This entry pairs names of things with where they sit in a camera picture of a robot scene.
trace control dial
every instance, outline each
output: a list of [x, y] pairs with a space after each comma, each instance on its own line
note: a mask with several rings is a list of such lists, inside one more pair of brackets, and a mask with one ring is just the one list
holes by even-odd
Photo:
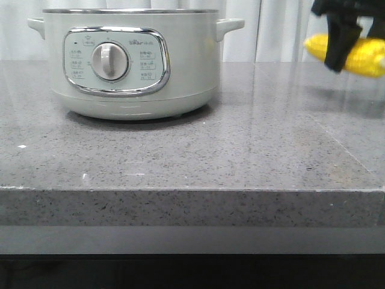
[[105, 42], [98, 45], [91, 56], [94, 73], [105, 80], [117, 80], [127, 71], [128, 56], [119, 45]]

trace corn cob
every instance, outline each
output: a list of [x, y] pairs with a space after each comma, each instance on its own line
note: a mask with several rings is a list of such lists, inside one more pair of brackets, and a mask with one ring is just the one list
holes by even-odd
[[[327, 34], [314, 35], [304, 42], [307, 51], [321, 61], [326, 58], [327, 44]], [[385, 40], [358, 39], [349, 53], [344, 69], [351, 73], [373, 78], [385, 75]]]

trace curtain fold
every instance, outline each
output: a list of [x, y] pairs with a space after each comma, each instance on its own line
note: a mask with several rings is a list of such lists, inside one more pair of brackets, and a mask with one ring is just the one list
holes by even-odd
[[[44, 60], [44, 41], [26, 25], [42, 8], [213, 8], [220, 18], [238, 17], [245, 28], [228, 33], [223, 61], [314, 61], [303, 41], [326, 33], [324, 17], [315, 17], [313, 0], [0, 0], [0, 60]], [[372, 20], [361, 19], [363, 35]]]

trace speckled stone surface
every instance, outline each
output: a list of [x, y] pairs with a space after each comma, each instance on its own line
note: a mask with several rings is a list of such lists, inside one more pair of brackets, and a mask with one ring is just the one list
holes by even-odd
[[380, 80], [226, 63], [203, 108], [113, 122], [63, 108], [45, 72], [0, 62], [0, 225], [385, 222]]

